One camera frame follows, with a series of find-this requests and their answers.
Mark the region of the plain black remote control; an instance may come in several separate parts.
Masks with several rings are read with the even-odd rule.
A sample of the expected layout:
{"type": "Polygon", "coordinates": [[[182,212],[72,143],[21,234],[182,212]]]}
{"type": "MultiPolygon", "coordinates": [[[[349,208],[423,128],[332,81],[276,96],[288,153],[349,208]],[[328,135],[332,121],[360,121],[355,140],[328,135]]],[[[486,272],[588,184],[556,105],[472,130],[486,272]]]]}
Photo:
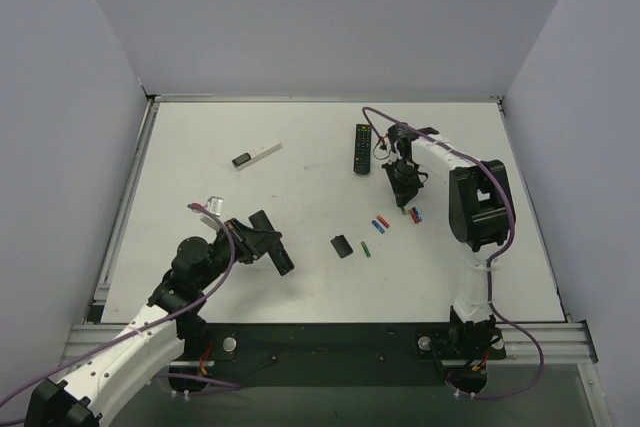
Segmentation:
{"type": "Polygon", "coordinates": [[[252,227],[267,233],[266,252],[275,265],[280,276],[285,276],[294,270],[294,263],[291,260],[284,244],[282,234],[273,227],[270,219],[264,210],[260,210],[249,217],[252,227]]]}

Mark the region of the green yellow battery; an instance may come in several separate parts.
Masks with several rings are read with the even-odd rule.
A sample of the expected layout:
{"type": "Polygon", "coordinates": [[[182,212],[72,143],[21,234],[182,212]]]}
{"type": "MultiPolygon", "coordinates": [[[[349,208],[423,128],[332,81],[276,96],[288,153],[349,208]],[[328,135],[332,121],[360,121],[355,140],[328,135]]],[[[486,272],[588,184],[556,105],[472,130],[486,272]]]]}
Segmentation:
{"type": "Polygon", "coordinates": [[[371,252],[370,252],[370,249],[367,246],[366,242],[365,241],[361,241],[360,245],[361,245],[361,248],[362,248],[366,258],[371,258],[371,252]]]}

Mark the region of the black battery cover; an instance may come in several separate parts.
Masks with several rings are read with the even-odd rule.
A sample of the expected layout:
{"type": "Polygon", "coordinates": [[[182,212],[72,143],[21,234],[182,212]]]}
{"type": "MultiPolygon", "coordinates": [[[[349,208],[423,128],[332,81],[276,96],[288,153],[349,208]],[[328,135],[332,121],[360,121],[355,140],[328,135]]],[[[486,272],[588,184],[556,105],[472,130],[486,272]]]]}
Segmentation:
{"type": "Polygon", "coordinates": [[[335,236],[330,243],[341,259],[353,253],[353,248],[344,235],[335,236]]]}

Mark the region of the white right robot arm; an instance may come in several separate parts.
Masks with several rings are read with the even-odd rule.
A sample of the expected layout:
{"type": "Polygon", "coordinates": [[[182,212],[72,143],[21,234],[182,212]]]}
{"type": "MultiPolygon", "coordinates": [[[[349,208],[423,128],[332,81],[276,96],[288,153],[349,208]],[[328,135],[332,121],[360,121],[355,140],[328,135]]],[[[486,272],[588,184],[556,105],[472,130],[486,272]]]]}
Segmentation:
{"type": "Polygon", "coordinates": [[[391,159],[382,165],[396,206],[406,209],[426,180],[436,177],[448,191],[448,224],[453,237],[471,250],[450,308],[450,342],[480,347],[495,337],[488,277],[492,267],[479,258],[481,248],[510,241],[515,213],[506,167],[457,151],[436,130],[388,128],[391,159]]]}

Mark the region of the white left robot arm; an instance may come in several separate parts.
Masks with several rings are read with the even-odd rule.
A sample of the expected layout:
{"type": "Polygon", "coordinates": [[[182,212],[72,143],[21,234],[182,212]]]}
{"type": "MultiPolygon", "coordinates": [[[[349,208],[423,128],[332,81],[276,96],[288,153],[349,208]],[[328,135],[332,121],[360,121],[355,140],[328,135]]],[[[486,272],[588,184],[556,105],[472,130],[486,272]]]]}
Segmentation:
{"type": "Polygon", "coordinates": [[[213,241],[189,237],[137,315],[111,341],[79,358],[60,380],[45,377],[32,391],[27,426],[108,426],[152,378],[178,357],[204,349],[206,325],[198,312],[235,263],[267,255],[281,274],[292,264],[262,211],[246,226],[232,218],[213,241]]]}

